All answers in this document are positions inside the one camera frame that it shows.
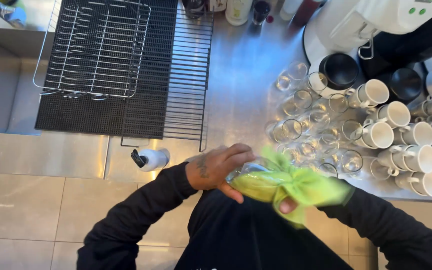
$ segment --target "sink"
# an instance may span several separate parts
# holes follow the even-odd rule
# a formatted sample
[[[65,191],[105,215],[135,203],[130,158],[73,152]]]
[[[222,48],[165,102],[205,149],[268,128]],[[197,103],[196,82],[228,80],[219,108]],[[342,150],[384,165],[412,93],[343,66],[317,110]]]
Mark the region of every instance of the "sink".
[[[41,89],[33,84],[45,32],[0,29],[0,133],[40,135],[35,130]],[[54,33],[47,34],[52,42]],[[42,86],[51,46],[45,46],[35,82]]]

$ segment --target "microfiber towel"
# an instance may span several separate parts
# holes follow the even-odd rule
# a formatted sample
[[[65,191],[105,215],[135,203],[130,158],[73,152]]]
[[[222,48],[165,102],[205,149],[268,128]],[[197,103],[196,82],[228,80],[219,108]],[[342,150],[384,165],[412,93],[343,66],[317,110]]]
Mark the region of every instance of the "microfiber towel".
[[[349,184],[336,178],[319,175],[307,168],[297,168],[284,155],[264,147],[261,157],[269,160],[267,171],[242,173],[229,184],[242,194],[273,204],[274,210],[293,223],[304,228],[304,209],[308,206],[343,204],[352,192]],[[298,203],[288,214],[279,211],[279,204],[286,198]]]

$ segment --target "person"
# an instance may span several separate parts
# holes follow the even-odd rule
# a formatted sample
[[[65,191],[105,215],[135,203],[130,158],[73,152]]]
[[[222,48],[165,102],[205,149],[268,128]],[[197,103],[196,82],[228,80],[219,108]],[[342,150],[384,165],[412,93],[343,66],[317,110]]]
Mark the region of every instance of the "person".
[[[77,269],[136,269],[137,243],[149,226],[198,190],[204,191],[189,218],[189,243],[175,269],[351,269],[309,230],[295,229],[270,204],[243,197],[225,182],[254,159],[249,146],[234,144],[161,170],[94,225],[78,250]],[[279,210],[296,206],[286,199]],[[343,205],[319,210],[379,247],[388,269],[432,269],[432,230],[389,202],[353,188]]]

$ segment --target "dish rack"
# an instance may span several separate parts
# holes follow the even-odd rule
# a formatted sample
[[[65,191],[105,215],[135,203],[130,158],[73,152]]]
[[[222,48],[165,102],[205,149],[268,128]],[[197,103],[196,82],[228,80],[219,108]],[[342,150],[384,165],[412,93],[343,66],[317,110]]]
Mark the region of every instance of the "dish rack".
[[[114,110],[122,120],[111,123],[121,132],[62,130],[68,123],[45,124],[51,112],[42,113],[41,106],[38,118],[44,117],[36,128],[121,136],[122,146],[125,137],[199,140],[201,151],[214,14],[202,11],[199,19],[189,19],[168,3],[56,0],[34,72],[45,44],[52,46],[44,85],[34,83],[42,88],[42,101],[60,95],[53,103],[64,107],[68,100],[123,100],[113,101],[123,106]],[[51,32],[52,44],[46,42]]]

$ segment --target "hand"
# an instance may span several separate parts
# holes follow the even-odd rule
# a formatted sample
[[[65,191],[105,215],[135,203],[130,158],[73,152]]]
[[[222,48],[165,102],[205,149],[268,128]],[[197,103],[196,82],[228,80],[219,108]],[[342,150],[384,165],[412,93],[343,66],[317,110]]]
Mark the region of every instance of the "hand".
[[[296,209],[298,204],[290,198],[286,198],[279,203],[279,211],[283,214],[289,214]]]
[[[233,189],[225,178],[236,168],[255,159],[251,147],[233,144],[229,148],[211,150],[186,164],[186,176],[191,187],[196,190],[217,188],[229,198],[243,203],[243,194]]]

